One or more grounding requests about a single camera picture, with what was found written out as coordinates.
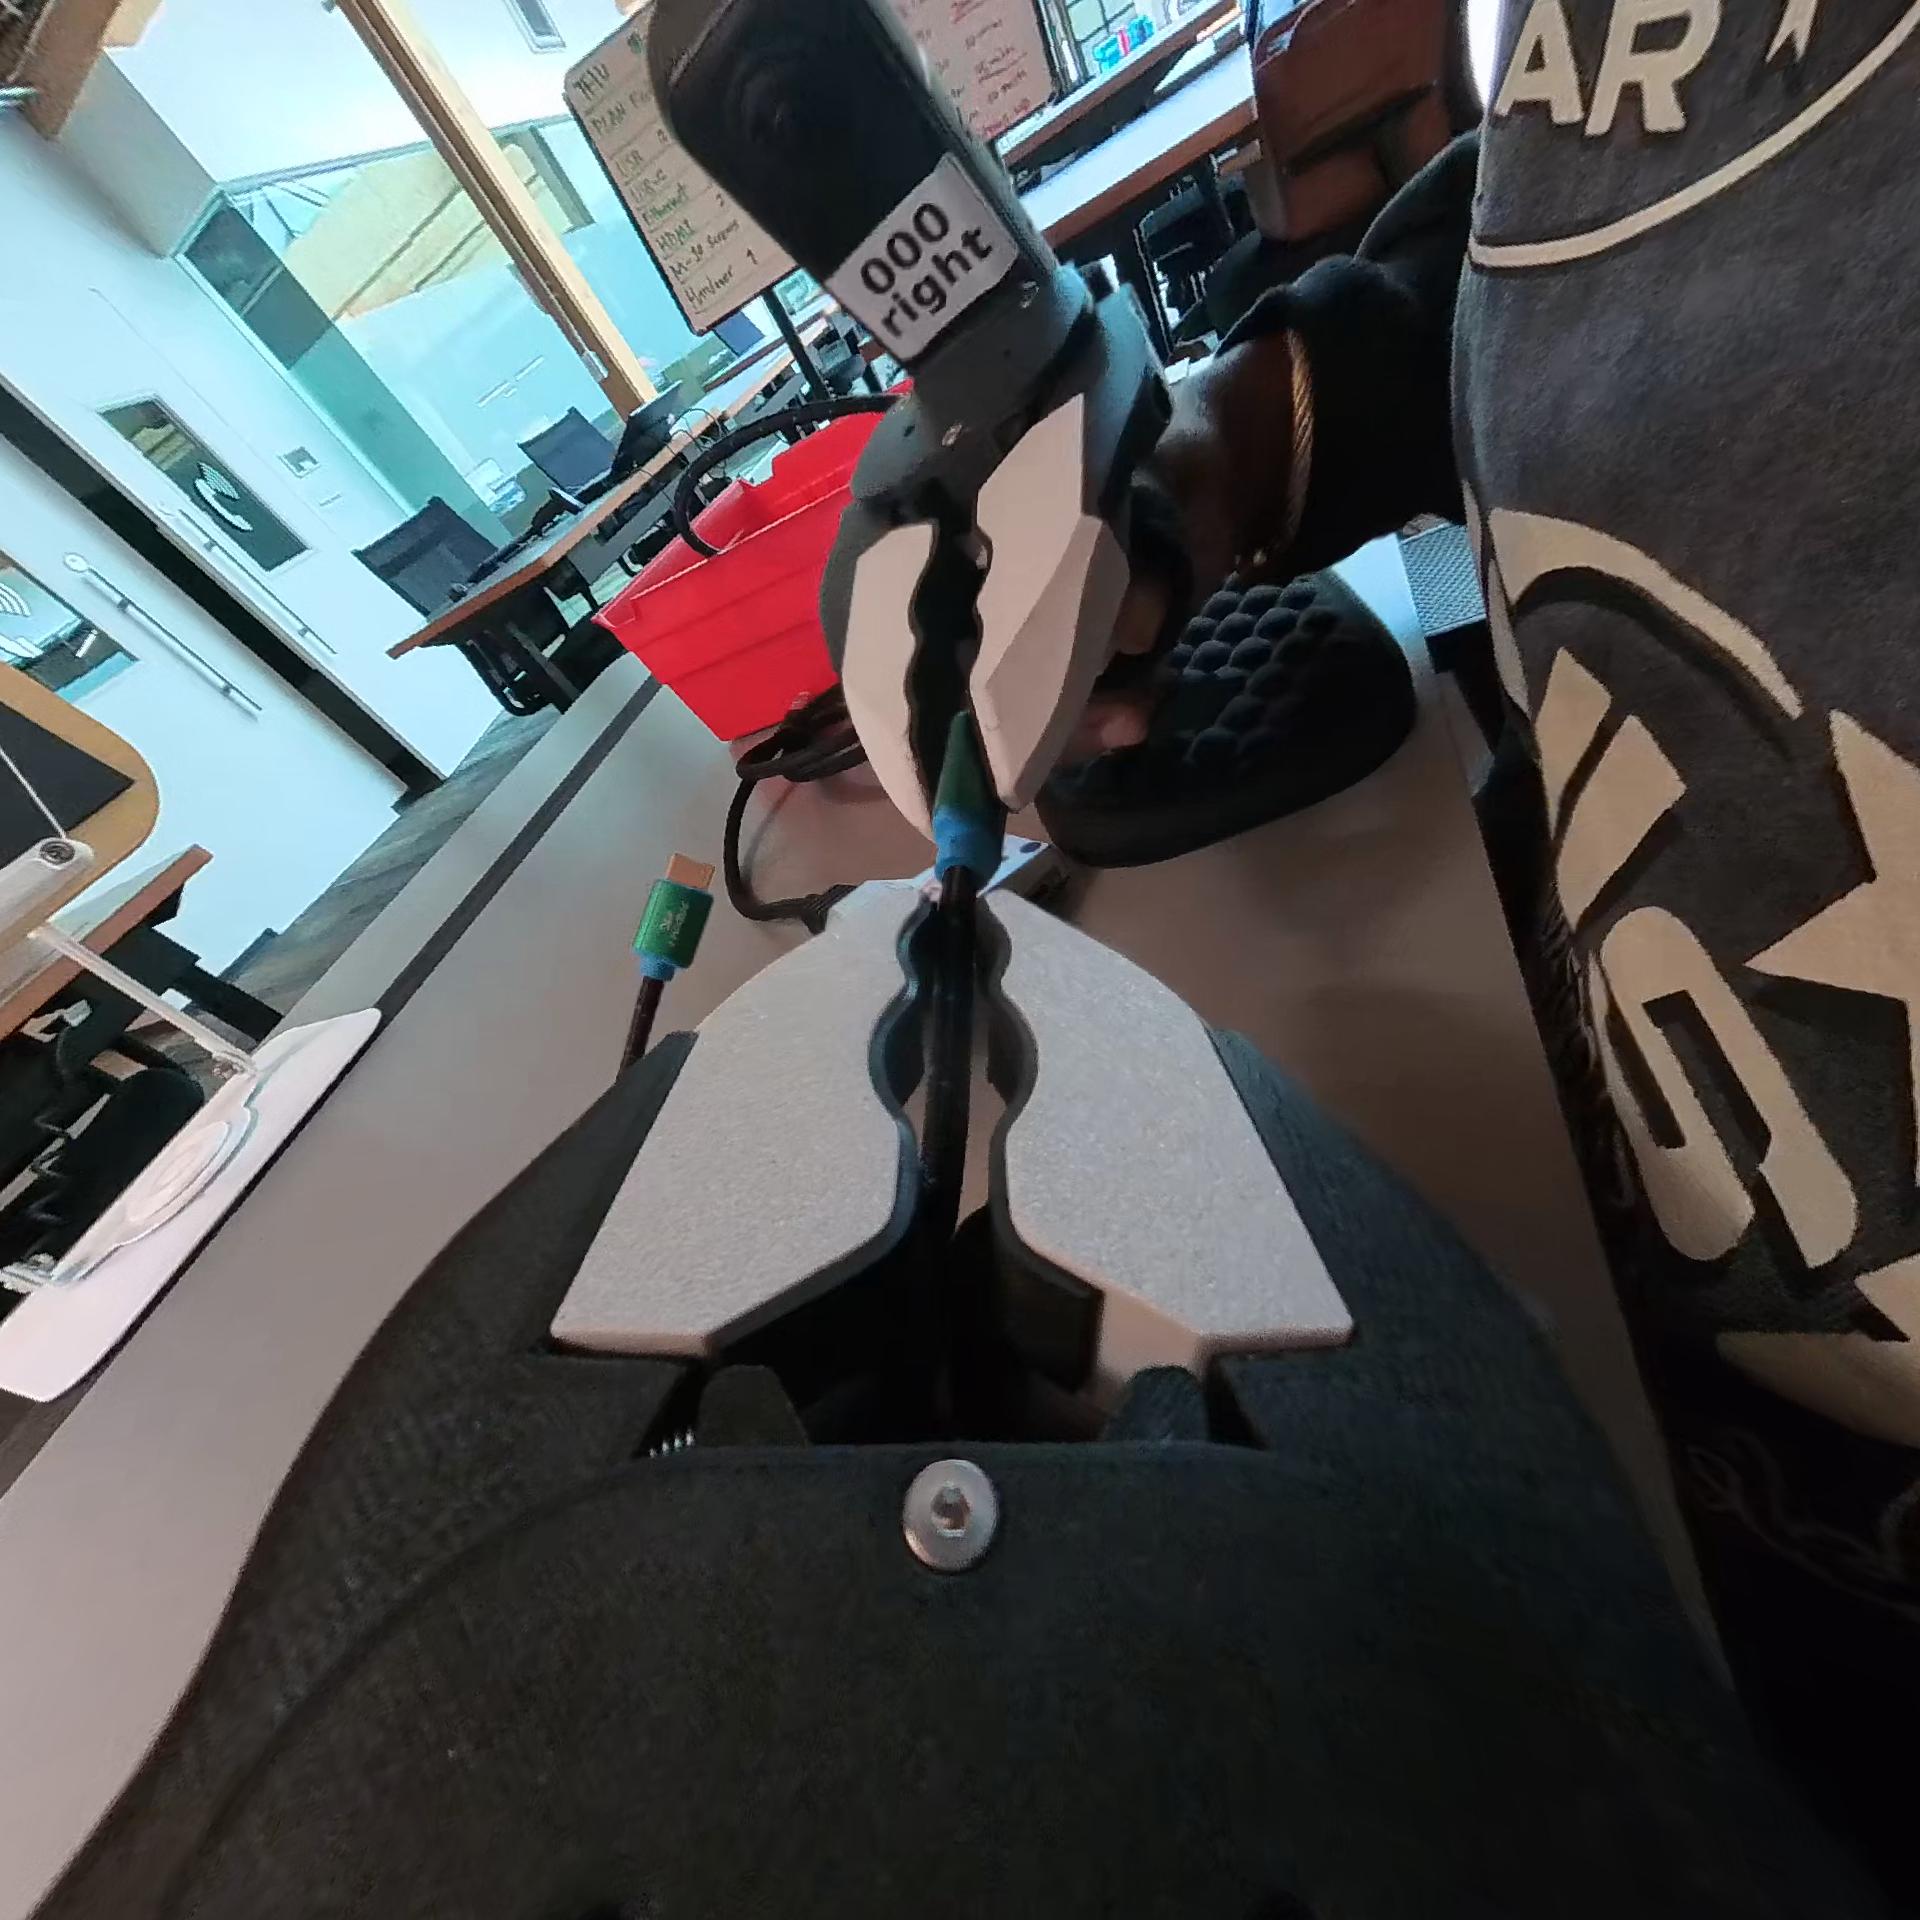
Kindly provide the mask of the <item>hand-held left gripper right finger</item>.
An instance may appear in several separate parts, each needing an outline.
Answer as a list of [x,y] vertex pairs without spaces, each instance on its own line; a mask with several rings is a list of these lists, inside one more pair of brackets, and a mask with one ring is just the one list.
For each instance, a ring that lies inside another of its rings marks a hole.
[[1028,900],[981,902],[998,1326],[1062,1392],[1351,1341],[1344,1302],[1211,1026]]

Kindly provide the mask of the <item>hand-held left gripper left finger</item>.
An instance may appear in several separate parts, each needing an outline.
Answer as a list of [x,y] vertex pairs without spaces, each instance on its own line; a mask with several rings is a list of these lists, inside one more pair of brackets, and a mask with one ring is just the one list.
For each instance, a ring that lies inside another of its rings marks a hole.
[[695,1028],[550,1336],[718,1360],[871,1276],[915,1230],[920,1153],[896,1030],[931,900],[871,879]]

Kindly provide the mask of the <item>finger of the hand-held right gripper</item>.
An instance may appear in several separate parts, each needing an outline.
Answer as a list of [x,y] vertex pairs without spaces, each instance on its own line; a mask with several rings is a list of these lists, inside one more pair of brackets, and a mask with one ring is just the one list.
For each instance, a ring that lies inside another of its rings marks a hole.
[[976,532],[987,569],[966,706],[998,801],[1027,808],[1111,657],[1128,584],[1112,525],[1087,504],[1084,393],[1000,460],[976,495]]
[[848,517],[832,549],[832,660],[884,798],[933,838],[950,720],[976,656],[976,559],[935,519]]

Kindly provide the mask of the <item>person's right forearm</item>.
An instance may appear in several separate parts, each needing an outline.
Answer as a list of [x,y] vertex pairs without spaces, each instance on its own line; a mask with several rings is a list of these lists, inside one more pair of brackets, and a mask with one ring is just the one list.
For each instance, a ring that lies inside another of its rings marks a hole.
[[1263,292],[1217,348],[1296,329],[1312,370],[1312,473],[1287,574],[1325,569],[1421,517],[1461,514],[1453,333],[1481,132],[1449,141],[1356,252]]

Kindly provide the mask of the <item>person's right hand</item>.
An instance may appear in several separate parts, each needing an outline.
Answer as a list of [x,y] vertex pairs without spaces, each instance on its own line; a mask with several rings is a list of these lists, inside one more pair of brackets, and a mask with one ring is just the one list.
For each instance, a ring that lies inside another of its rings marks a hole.
[[1235,574],[1288,556],[1312,473],[1312,370],[1293,326],[1213,352],[1173,393],[1168,428],[1136,471],[1128,583],[1094,687],[1061,765],[1145,740],[1164,656]]

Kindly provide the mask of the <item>red plastic bin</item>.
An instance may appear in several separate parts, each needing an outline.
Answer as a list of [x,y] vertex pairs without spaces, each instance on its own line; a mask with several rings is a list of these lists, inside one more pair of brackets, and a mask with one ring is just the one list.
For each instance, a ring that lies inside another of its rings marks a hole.
[[760,480],[734,480],[681,536],[591,615],[595,629],[669,690],[718,740],[777,727],[837,682],[820,586],[877,410],[817,424]]

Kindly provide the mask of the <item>whiteboard with handwriting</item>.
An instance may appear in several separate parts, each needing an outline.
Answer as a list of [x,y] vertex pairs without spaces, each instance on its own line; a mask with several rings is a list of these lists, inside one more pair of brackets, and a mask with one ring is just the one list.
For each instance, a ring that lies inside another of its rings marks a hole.
[[765,296],[797,260],[739,206],[667,125],[649,66],[640,1],[564,74],[566,113],[607,177],[693,333],[709,333]]
[[1061,97],[1037,1],[893,1],[966,128],[997,138]]

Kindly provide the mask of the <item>black honeycomb pad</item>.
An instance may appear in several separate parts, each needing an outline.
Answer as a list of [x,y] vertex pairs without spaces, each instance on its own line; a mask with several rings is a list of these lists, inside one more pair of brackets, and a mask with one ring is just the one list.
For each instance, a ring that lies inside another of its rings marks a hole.
[[1397,636],[1325,566],[1228,583],[1161,660],[1141,743],[1065,765],[1035,812],[1087,868],[1161,863],[1329,800],[1420,721]]

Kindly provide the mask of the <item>wooden office desk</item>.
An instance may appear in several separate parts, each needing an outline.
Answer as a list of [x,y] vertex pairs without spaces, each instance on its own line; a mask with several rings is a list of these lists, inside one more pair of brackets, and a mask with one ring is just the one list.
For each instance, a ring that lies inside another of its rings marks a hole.
[[1203,5],[998,138],[1046,242],[1068,253],[1256,129],[1241,5]]
[[397,660],[427,645],[451,642],[464,622],[479,616],[496,601],[517,594],[525,584],[540,584],[548,572],[563,569],[581,544],[598,536],[600,527],[629,502],[640,498],[653,484],[653,478],[681,460],[687,447],[697,447],[709,434],[743,421],[759,396],[777,389],[797,372],[799,358],[791,350],[783,350],[724,378],[713,396],[697,400],[681,421],[675,421],[665,444],[625,473],[616,486],[557,524],[550,534],[531,544],[512,565],[487,575],[477,586],[455,598],[451,607],[429,616],[413,636],[396,642],[388,648],[388,657]]

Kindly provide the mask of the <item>black office chair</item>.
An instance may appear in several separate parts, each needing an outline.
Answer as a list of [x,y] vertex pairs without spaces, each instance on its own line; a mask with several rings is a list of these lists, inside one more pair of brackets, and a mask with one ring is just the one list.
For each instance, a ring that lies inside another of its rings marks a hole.
[[518,440],[518,453],[557,493],[588,500],[605,484],[616,444],[579,407]]
[[477,530],[440,495],[352,556],[420,616],[448,610],[473,584],[501,542]]

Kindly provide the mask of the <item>grey mesh panel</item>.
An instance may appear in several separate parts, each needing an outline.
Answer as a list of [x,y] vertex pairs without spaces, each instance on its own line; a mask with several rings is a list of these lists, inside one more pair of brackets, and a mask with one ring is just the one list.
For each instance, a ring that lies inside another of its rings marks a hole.
[[1433,668],[1473,668],[1488,654],[1491,623],[1467,530],[1427,519],[1401,534],[1398,556]]

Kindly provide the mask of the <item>brown leather chair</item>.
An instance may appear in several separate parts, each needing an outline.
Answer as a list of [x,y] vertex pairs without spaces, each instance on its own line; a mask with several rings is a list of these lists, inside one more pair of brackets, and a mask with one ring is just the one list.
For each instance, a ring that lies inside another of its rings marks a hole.
[[1372,217],[1477,128],[1462,1],[1256,1],[1245,9],[1268,242],[1304,244]]

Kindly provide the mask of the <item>person's grey printed shirt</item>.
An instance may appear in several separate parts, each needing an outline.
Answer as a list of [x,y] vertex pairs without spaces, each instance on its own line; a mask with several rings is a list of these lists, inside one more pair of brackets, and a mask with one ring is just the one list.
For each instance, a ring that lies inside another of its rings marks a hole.
[[1719,1642],[1915,1914],[1915,5],[1508,5],[1459,460],[1520,951]]

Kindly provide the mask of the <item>wood-framed dark monitor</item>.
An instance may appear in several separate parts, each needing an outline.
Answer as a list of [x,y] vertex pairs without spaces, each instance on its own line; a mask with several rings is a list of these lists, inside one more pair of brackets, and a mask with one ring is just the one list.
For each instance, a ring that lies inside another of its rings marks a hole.
[[3,953],[152,836],[159,791],[118,733],[3,668]]

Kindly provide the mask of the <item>white stand with base plate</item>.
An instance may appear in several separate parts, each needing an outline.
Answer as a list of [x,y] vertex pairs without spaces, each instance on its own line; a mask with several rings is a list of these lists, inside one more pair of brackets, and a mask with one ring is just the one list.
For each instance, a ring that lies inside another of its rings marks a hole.
[[60,1401],[81,1384],[155,1306],[373,1041],[377,1009],[297,1023],[254,1050],[225,1041],[55,920],[56,887],[91,874],[95,854],[68,834],[40,836],[5,865],[5,935],[56,956],[171,1026],[208,1057],[214,1089],[159,1142],[127,1141],[112,1116],[125,1094],[95,1094],[80,1127],[55,1128],[32,1248],[5,1258],[3,1386]]

